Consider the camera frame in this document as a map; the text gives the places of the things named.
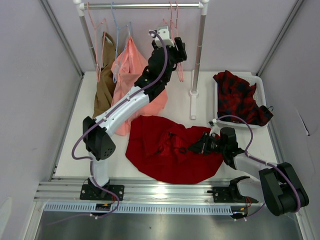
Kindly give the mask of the red skirt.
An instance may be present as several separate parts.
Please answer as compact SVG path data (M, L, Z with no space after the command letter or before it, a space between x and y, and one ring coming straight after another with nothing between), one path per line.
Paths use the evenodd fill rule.
M188 148L210 129L184 125L161 116L139 116L131 123L126 158L143 174L169 184L197 184L213 177L220 153L201 154Z

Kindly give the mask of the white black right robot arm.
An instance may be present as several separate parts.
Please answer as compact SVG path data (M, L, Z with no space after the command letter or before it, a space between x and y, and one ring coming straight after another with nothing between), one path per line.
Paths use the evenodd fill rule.
M249 197L264 203L275 216L296 213L310 203L290 163L275 164L249 154L239 147L232 127L221 128L219 136L205 132L188 149L202 155L221 154L227 166L247 173L229 182L228 196L234 202Z

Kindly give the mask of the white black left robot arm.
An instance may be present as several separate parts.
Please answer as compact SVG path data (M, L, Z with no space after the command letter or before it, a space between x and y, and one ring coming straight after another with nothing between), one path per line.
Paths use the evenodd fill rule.
M123 199L124 188L110 185L107 162L116 150L112 136L138 110L164 92L178 64L187 60L186 44L175 37L172 45L152 43L153 51L141 76L128 93L95 119L82 122L83 142L90 157L90 177L81 188L81 200L112 201Z

